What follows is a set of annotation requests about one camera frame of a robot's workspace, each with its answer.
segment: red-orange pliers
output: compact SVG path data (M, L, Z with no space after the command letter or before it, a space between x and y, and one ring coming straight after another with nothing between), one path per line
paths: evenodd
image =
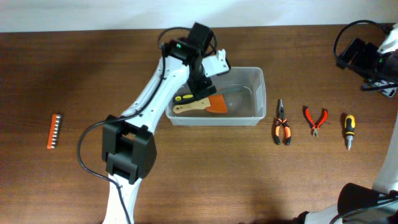
M305 119L310 123L310 127L313 130L312 131L312 136L318 137L318 130L320 129L321 125L328 119L328 110L324 109L322 111L321 118L319 122L314 123L311 115L310 115L310 110L308 109L307 106L304 106L304 116Z

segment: brown wooden surface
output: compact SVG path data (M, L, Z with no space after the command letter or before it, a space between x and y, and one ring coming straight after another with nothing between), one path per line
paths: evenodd
M136 222L293 218L336 203L348 182L371 187L398 103L359 91L362 78L335 66L331 50L341 28L214 29L232 66L262 68L267 116L257 126L232 128L172 126L162 117L157 160L139 189ZM160 57L159 32L0 34L0 223L102 222L109 183L78 165L77 139L91 123L119 115L142 91ZM340 50L353 37L383 40L373 27L355 27L342 37ZM278 98L292 128L290 146L277 146L271 137ZM329 110L319 138L310 135L303 105L313 119ZM64 117L58 146L49 151L52 113ZM356 118L350 152L342 113ZM99 129L87 137L83 158L106 174Z

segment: wooden handle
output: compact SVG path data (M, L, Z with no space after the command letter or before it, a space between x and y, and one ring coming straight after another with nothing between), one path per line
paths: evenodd
M209 98L204 98L193 103L188 103L186 105L175 105L173 107L174 113L182 113L190 110L204 110L206 107L210 106Z

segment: transparent plastic container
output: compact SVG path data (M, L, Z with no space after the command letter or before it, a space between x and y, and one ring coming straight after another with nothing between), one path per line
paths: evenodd
M192 110L176 114L173 112L173 101L170 101L166 108L166 116L173 125L254 126L266 116L266 84L260 68L232 67L229 73L214 76L211 80L217 90L230 90L231 87L240 89L223 94L228 113ZM189 92L189 87L184 85L176 94L184 95Z

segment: wire cutters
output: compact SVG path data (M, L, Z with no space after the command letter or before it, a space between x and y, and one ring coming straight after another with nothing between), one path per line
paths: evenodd
M282 104L282 100L279 100L279 109L278 109L278 114L279 117L276 120L275 123L275 135L274 139L277 145L280 145L280 139L279 139L279 128L281 124L283 124L284 129L285 129L285 134L286 134L286 146L290 145L290 140L292 140L292 133L290 132L290 126L289 123L287 122L287 119L285 119L285 108Z
M322 111L322 115L316 123L313 122L310 115L310 110L307 106L304 106L304 116L308 123L310 123L312 136L318 137L318 130L320 129L321 125L328 119L328 110L324 109Z

